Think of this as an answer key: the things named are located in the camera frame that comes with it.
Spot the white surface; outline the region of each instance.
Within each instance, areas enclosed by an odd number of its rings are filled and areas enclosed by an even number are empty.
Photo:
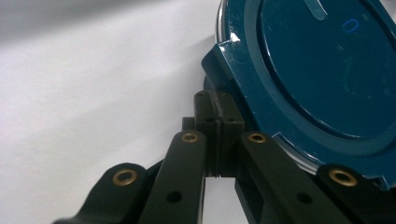
[[[72,217],[108,168],[161,160],[193,115],[218,5],[2,0],[0,222]],[[205,196],[205,224],[247,223],[233,180]]]

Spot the black bracket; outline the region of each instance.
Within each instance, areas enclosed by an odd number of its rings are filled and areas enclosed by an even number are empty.
[[[312,176],[271,137],[245,131],[231,95],[200,91],[163,161],[148,170],[117,165],[75,217],[55,224],[202,223],[205,177],[235,177],[249,223],[396,223],[393,191],[329,164]]]

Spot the screw hole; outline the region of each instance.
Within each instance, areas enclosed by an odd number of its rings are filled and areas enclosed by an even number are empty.
[[[248,137],[248,139],[255,143],[264,143],[266,141],[264,135],[260,133],[253,133]]]
[[[298,193],[297,194],[297,199],[300,201],[300,203],[305,203],[305,204],[310,204],[312,203],[312,198],[306,193]]]
[[[181,140],[192,143],[198,141],[198,135],[195,133],[185,133],[181,136]]]
[[[355,178],[355,176],[340,169],[330,170],[329,176],[333,181],[346,187],[354,187],[358,184],[358,180]]]
[[[166,201],[169,203],[178,203],[181,201],[181,193],[178,191],[173,191],[166,195]]]
[[[127,186],[132,184],[137,178],[137,172],[131,169],[123,169],[113,175],[113,184],[117,186]]]

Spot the circular lid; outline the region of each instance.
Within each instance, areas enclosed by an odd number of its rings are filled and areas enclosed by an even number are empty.
[[[360,1],[267,0],[260,27],[276,85],[322,131],[367,139],[395,122],[396,53]]]
[[[306,171],[336,163],[395,187],[396,26],[379,1],[223,7],[206,86],[229,91]]]

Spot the blue plastic case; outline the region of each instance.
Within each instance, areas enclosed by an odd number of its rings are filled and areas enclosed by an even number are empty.
[[[337,163],[396,186],[396,26],[376,0],[228,0],[205,89],[306,171]]]

